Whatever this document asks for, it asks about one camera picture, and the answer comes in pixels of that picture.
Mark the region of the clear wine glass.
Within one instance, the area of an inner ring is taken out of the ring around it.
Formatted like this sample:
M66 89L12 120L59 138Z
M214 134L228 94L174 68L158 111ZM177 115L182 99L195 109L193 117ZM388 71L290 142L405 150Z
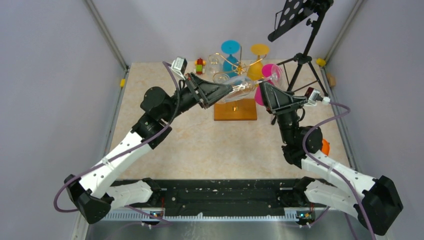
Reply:
M230 78L227 82L232 87L232 92L229 94L224 102L218 102L219 104L239 101L246 98L251 92L254 92L259 86L260 80L264 80L264 76L259 80L251 80L247 75L238 75Z

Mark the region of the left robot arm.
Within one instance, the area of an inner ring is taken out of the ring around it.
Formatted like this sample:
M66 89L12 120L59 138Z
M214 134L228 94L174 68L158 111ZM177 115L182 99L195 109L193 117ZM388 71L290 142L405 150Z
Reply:
M151 178L119 186L113 183L136 160L167 138L176 117L195 105L207 109L234 89L230 84L206 81L194 73L187 74L182 82L182 88L177 87L172 96L159 86L149 88L140 104L144 114L123 140L88 172L66 178L68 196L88 224L95 224L111 210L127 205L156 206L161 188Z

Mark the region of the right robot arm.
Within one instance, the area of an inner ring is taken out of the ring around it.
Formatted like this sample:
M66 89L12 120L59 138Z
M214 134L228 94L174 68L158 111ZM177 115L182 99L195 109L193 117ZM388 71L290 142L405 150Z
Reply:
M334 102L314 88L296 96L265 81L259 89L267 112L276 118L286 161L320 176L302 178L293 189L294 202L337 209L356 218L373 238L384 236L404 208L394 182L386 176L362 174L330 158L322 151L321 125L300 125L299 109L316 106L317 102Z

